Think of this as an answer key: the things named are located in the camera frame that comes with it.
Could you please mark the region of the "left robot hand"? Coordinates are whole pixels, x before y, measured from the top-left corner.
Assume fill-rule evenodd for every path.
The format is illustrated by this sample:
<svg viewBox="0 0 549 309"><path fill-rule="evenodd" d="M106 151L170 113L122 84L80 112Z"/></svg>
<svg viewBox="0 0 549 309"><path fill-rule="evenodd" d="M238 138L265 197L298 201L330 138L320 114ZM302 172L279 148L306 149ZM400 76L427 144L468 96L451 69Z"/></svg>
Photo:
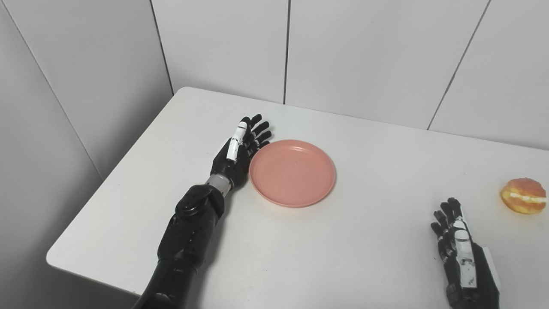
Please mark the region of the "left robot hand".
<svg viewBox="0 0 549 309"><path fill-rule="evenodd" d="M235 133L214 157L206 184L216 188L223 196L245 183L251 160L269 144L272 132L269 122L262 119L261 114L241 119Z"/></svg>

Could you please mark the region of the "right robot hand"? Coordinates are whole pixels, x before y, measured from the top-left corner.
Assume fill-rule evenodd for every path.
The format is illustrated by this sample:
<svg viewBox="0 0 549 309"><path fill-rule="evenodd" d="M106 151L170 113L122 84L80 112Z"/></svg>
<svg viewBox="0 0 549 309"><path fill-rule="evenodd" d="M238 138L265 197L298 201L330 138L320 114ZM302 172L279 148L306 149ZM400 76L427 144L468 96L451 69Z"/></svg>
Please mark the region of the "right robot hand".
<svg viewBox="0 0 549 309"><path fill-rule="evenodd" d="M431 229L447 279L445 295L453 309L499 309L498 276L488 248L474 242L454 197L433 213Z"/></svg>

